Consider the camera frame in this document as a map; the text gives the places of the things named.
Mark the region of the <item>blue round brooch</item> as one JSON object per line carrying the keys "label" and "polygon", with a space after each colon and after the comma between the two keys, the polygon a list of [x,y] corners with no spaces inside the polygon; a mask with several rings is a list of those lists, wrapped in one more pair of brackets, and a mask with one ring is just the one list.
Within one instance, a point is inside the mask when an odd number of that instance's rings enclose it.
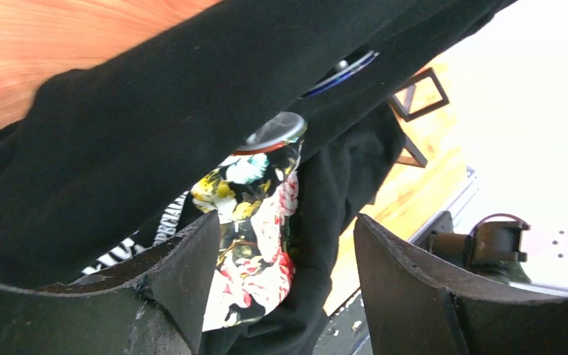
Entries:
{"label": "blue round brooch", "polygon": [[318,95],[341,84],[373,62],[379,53],[368,48],[359,48],[338,61],[332,69],[312,86],[302,98]]}

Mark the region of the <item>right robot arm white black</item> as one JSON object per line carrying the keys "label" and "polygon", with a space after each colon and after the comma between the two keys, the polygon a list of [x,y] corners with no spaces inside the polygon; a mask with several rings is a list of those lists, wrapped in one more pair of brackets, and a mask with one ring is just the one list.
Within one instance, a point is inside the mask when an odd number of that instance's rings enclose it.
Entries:
{"label": "right robot arm white black", "polygon": [[451,227],[436,225],[418,245],[459,268],[499,283],[532,281],[522,263],[527,253],[521,250],[521,238],[531,225],[512,214],[496,213],[484,217],[467,234]]}

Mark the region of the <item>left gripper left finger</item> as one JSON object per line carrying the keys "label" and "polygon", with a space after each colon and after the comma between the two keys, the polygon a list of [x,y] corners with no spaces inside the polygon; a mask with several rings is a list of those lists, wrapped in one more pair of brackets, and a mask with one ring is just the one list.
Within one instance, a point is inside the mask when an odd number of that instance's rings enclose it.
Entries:
{"label": "left gripper left finger", "polygon": [[74,283],[0,284],[0,354],[196,354],[219,238],[210,212]]}

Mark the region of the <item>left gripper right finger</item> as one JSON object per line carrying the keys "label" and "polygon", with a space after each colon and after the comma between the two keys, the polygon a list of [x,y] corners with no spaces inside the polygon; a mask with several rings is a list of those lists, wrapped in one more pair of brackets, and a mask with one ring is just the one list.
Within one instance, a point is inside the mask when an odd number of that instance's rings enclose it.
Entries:
{"label": "left gripper right finger", "polygon": [[375,354],[568,354],[568,297],[465,271],[365,214],[354,244]]}

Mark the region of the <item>black printed t-shirt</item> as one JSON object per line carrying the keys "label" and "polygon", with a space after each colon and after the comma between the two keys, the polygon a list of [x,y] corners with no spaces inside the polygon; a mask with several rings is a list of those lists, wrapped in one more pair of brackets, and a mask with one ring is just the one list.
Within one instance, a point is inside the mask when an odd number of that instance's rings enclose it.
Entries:
{"label": "black printed t-shirt", "polygon": [[[133,235],[278,112],[308,122],[295,274],[272,311],[208,331],[202,354],[311,354],[328,318],[339,235],[405,135],[388,96],[508,1],[222,1],[89,69],[48,79],[0,129],[0,283],[70,282]],[[302,98],[359,48],[379,55]]]}

